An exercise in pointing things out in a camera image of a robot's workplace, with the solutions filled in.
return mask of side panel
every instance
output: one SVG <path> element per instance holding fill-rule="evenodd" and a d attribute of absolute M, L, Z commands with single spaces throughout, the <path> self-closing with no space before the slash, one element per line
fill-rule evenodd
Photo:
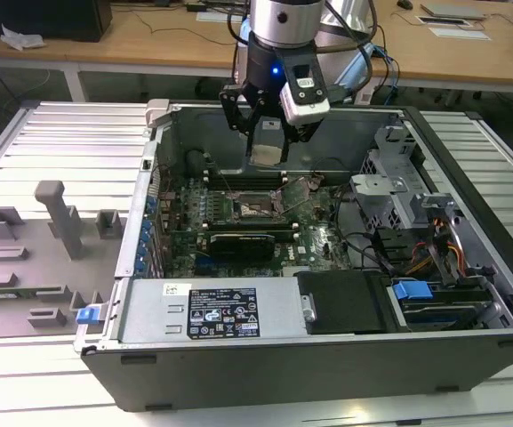
<path fill-rule="evenodd" d="M 513 334 L 82 359 L 126 411 L 229 407 L 467 391 L 513 364 Z"/>

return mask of document on desk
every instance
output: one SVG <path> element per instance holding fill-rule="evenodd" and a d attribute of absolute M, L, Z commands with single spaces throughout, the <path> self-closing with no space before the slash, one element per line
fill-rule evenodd
<path fill-rule="evenodd" d="M 438 37 L 451 37 L 451 38 L 466 38 L 470 40 L 491 40 L 486 34 L 481 31 L 466 31 L 465 29 L 452 29 L 452 28 L 430 28 Z"/>
<path fill-rule="evenodd" d="M 196 20 L 201 22 L 226 22 L 227 14 L 221 12 L 197 12 Z M 242 22 L 242 16 L 233 15 L 231 18 L 232 22 Z"/>

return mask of computer case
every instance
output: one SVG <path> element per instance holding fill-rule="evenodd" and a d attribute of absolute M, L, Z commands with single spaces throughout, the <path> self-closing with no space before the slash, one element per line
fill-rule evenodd
<path fill-rule="evenodd" d="M 112 21 L 109 0 L 0 0 L 1 25 L 43 38 L 99 42 Z"/>

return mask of blue latch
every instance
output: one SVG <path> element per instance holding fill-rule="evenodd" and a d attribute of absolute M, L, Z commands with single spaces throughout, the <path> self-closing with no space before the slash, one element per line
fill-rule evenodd
<path fill-rule="evenodd" d="M 392 286 L 397 299 L 404 300 L 428 300 L 434 298 L 428 282 L 420 280 L 401 280 Z"/>
<path fill-rule="evenodd" d="M 98 307 L 86 307 L 76 314 L 78 325 L 98 325 L 100 323 L 100 309 Z"/>

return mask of black plastic cover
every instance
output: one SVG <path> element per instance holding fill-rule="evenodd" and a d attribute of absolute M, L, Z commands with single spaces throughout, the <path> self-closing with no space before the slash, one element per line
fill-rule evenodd
<path fill-rule="evenodd" d="M 310 295 L 317 320 L 310 334 L 397 332 L 386 287 L 390 279 L 376 271 L 330 270 L 298 273 L 300 294 Z"/>

